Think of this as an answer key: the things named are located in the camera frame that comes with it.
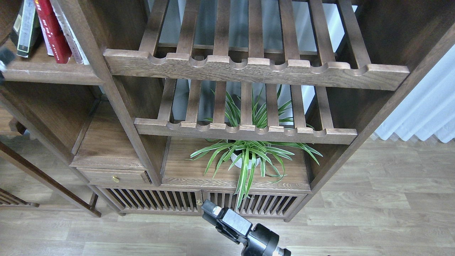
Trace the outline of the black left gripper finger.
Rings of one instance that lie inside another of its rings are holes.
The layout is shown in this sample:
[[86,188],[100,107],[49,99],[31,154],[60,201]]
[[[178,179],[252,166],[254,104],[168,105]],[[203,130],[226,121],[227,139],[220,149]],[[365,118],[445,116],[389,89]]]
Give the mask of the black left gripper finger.
[[3,84],[5,81],[5,77],[3,72],[6,70],[7,66],[13,62],[16,58],[16,54],[13,53],[6,47],[0,48],[0,84]]

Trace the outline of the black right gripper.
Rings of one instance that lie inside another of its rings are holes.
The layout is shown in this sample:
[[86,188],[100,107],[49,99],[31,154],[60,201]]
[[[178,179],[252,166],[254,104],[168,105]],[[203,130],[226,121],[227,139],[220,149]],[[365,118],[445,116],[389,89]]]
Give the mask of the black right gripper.
[[216,230],[236,244],[244,244],[242,256],[291,256],[291,251],[278,246],[279,235],[262,224],[254,229],[252,223],[232,209],[221,208],[205,200],[203,219],[215,226]]

